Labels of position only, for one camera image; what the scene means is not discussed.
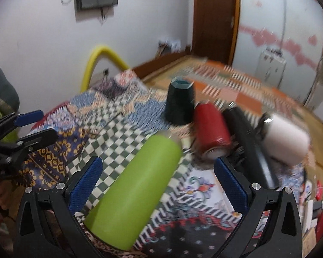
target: gray plush toy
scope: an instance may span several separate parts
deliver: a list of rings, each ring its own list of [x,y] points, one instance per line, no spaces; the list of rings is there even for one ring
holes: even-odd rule
[[[0,111],[3,115],[17,112],[19,97],[14,87],[8,82],[0,69]]]

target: metal screw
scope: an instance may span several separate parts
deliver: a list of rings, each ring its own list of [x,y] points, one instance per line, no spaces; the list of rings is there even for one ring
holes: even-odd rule
[[[64,184],[63,182],[60,182],[60,183],[58,183],[58,184],[56,185],[56,188],[57,188],[57,189],[59,189],[59,190],[61,190],[61,189],[64,189],[64,188],[65,188],[65,186],[66,186],[66,184]]]
[[[287,194],[291,194],[292,193],[292,189],[290,189],[289,187],[285,187],[285,192]]]
[[[32,187],[27,187],[27,188],[25,189],[25,193],[31,193],[31,191],[32,191]]]
[[[258,183],[253,183],[253,184],[252,184],[252,187],[253,187],[253,189],[255,189],[255,190],[260,190],[260,189],[261,189],[261,185],[259,185]]]

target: yellow arch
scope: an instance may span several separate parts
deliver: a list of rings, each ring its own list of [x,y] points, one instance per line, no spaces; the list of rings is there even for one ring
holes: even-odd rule
[[[87,62],[86,70],[84,73],[83,81],[81,83],[81,90],[80,92],[84,92],[87,89],[89,89],[90,81],[92,77],[92,73],[94,70],[94,67],[96,66],[98,62],[98,57],[101,55],[105,55],[107,58],[109,58],[118,68],[120,68],[122,71],[125,71],[129,69],[129,66],[126,64],[125,61],[123,61],[116,52],[114,52],[110,47],[108,46],[97,46],[90,56],[89,61]]]

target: blue gripper pad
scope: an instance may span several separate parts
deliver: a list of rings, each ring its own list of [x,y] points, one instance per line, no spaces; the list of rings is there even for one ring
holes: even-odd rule
[[[102,159],[99,157],[92,157],[82,170],[76,172],[71,177],[69,180],[69,188],[71,190],[66,190],[66,193],[68,194],[68,208],[72,214],[82,210],[102,172]],[[79,180],[74,183],[74,181],[72,181],[73,177],[79,177]]]
[[[242,215],[247,214],[249,210],[248,196],[229,168],[220,158],[215,161],[214,173],[223,187],[234,210]]]
[[[14,125],[17,127],[23,127],[25,125],[40,121],[43,116],[44,113],[41,110],[32,111],[27,114],[21,114],[17,116],[16,120],[14,121]]]

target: bed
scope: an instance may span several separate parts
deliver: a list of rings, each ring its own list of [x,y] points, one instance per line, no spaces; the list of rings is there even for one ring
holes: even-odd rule
[[[303,168],[314,183],[316,175],[323,182],[323,124],[277,89],[266,87],[230,66],[191,56],[189,51],[128,69],[46,114],[31,133],[54,128],[59,140],[30,155],[20,170],[17,184],[48,189],[82,169],[91,156],[101,157],[102,176],[83,211],[76,214],[81,223],[143,143],[156,131],[167,129],[182,139],[184,156],[136,241],[136,249],[130,253],[111,249],[85,227],[84,231],[100,251],[119,257],[211,257],[237,226],[241,215],[229,213],[217,201],[222,191],[213,170],[197,164],[191,153],[191,125],[174,127],[155,115],[162,113],[167,88],[177,75],[195,82],[196,101],[210,100],[220,109],[236,102],[253,127],[264,112],[276,111],[309,131],[312,148],[303,162],[292,169],[275,168],[282,187],[293,189],[302,217]],[[267,217],[265,212],[247,250],[257,243]],[[172,244],[175,238],[179,240],[177,245]]]

